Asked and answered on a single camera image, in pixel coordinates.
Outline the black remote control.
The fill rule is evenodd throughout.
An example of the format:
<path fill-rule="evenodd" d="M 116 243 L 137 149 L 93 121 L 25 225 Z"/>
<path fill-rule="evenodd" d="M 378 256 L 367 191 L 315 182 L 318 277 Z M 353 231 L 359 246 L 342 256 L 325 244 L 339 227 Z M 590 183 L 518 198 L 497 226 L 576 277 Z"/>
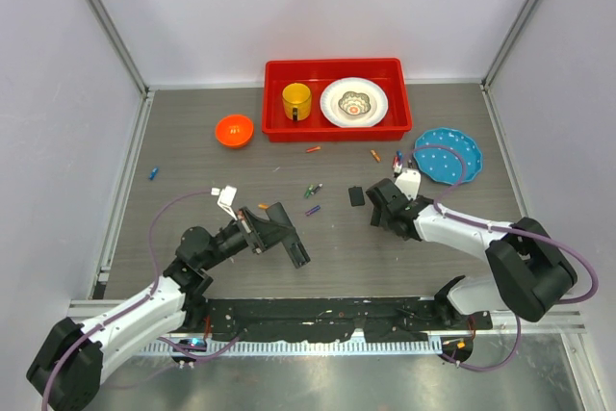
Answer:
<path fill-rule="evenodd" d="M 280 202 L 274 203 L 267 208 L 266 214 L 273 223 L 277 240 L 285 247 L 295 268 L 299 269 L 307 265 L 310 262 L 308 252 L 283 205 Z"/>

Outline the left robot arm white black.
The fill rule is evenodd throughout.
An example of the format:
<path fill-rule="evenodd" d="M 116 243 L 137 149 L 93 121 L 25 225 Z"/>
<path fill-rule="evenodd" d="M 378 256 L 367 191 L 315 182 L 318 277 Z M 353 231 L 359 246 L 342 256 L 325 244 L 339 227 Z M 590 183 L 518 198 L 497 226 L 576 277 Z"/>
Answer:
<path fill-rule="evenodd" d="M 101 384 L 153 340 L 178 328 L 197 331 L 204 323 L 208 270 L 245 249 L 261 254 L 282 244 L 296 268 L 310 257 L 280 203 L 259 218 L 239 210 L 217 234 L 195 226 L 184 232 L 175 257 L 144 290 L 85 321 L 58 321 L 50 330 L 27 380 L 40 393 L 44 410 L 82 410 Z"/>

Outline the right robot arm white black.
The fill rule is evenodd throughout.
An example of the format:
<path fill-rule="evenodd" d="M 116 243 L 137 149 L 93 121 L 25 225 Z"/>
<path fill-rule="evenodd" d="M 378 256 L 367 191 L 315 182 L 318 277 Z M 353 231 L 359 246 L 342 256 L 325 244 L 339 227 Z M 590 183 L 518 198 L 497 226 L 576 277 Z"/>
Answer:
<path fill-rule="evenodd" d="M 562 251 L 549 242 L 540 223 L 490 222 L 457 215 L 424 196 L 412 199 L 394 181 L 383 179 L 367 189 L 371 225 L 408 241 L 442 244 L 484 262 L 490 274 L 458 276 L 437 294 L 436 321 L 447 329 L 481 311 L 509 310 L 537 322 L 578 282 Z"/>

